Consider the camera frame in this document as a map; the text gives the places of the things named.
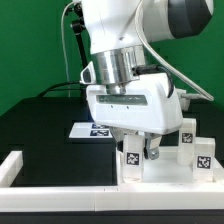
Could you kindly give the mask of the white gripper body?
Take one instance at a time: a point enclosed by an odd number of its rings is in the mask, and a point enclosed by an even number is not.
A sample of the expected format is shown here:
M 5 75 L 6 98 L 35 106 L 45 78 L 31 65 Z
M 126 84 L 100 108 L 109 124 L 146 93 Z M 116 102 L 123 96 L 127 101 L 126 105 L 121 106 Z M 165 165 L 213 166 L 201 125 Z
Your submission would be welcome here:
M 96 84 L 93 62 L 81 72 L 87 84 L 90 113 L 97 124 L 155 134 L 177 131 L 183 122 L 181 105 L 170 73 L 160 67 L 140 69 L 136 80 L 129 82 L 124 95 L 111 95 L 105 85 Z

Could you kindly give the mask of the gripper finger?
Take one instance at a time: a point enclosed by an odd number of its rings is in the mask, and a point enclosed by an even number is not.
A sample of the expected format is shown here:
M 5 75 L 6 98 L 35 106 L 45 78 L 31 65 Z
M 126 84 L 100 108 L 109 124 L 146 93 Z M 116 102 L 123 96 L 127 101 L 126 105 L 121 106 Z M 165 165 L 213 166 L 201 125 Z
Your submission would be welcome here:
M 145 134 L 144 157 L 146 159 L 155 160 L 159 158 L 159 145 L 161 136 L 155 133 Z
M 116 142 L 121 142 L 124 140 L 124 131 L 120 128 L 112 127 L 111 134 Z

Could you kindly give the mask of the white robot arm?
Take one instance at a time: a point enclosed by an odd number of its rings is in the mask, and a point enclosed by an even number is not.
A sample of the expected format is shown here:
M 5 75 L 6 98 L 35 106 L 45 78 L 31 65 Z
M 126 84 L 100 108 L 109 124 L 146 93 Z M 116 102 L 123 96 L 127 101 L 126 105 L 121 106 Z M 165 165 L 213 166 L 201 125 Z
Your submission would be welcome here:
M 182 125 L 182 99 L 213 97 L 171 66 L 152 42 L 200 34 L 210 22 L 214 0 L 81 0 L 91 40 L 87 102 L 94 121 L 107 125 L 127 149 L 138 145 L 150 159 L 153 144 Z

